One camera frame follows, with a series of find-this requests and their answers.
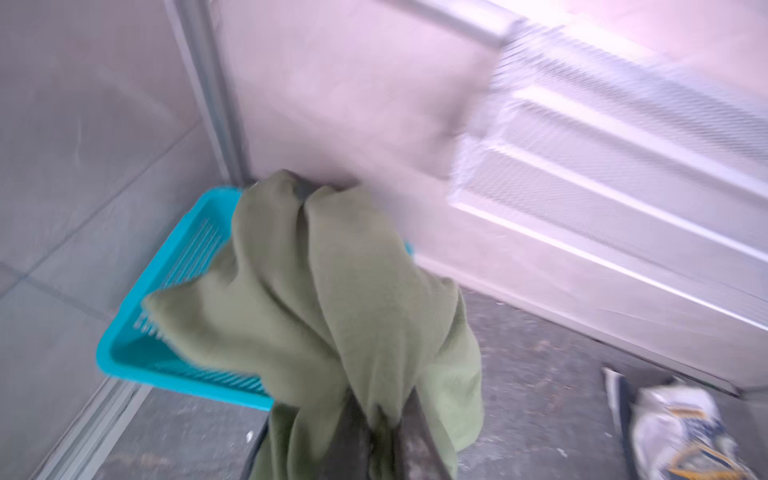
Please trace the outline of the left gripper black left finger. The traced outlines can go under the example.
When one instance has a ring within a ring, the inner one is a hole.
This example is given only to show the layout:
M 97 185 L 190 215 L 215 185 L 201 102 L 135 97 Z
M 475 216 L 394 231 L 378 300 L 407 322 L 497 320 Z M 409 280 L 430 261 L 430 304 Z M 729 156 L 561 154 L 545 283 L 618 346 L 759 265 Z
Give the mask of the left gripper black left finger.
M 348 395 L 329 448 L 318 468 L 317 478 L 368 479 L 371 439 L 364 412 L 356 398 Z

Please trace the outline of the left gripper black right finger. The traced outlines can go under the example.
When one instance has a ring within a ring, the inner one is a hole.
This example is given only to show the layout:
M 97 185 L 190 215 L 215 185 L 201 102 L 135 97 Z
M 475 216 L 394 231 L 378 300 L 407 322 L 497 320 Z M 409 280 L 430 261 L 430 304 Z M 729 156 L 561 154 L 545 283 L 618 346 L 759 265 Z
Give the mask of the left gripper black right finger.
M 450 480 L 432 438 L 418 392 L 413 389 L 392 434 L 397 480 Z

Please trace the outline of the green tank top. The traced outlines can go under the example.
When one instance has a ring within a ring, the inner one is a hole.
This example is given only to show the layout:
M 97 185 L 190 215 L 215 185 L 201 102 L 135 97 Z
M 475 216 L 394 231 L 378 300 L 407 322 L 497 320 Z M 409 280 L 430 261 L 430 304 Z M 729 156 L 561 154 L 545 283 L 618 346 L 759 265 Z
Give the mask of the green tank top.
M 170 347 L 273 399 L 248 479 L 452 479 L 482 429 L 460 289 L 419 268 L 361 186 L 246 190 L 209 270 L 143 302 Z

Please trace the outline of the white tank top navy trim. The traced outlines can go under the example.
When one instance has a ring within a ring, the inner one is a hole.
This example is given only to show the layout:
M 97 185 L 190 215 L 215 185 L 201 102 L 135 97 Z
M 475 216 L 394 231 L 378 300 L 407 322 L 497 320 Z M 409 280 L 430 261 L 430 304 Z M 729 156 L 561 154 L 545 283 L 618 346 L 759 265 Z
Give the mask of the white tank top navy trim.
M 739 457 L 714 398 L 672 376 L 633 389 L 621 372 L 601 368 L 616 434 L 631 479 L 755 479 Z

